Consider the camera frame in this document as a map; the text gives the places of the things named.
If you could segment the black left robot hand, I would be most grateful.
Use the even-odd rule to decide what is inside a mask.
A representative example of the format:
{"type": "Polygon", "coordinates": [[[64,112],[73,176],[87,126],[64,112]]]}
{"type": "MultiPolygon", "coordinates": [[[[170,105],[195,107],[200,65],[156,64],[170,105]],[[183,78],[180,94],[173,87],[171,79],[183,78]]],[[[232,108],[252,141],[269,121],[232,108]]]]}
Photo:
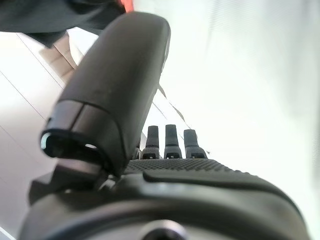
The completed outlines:
{"type": "Polygon", "coordinates": [[[170,45],[157,15],[112,22],[82,59],[43,129],[53,172],[31,182],[21,240],[307,240],[295,203],[270,182],[209,159],[174,125],[140,138],[170,45]]]}

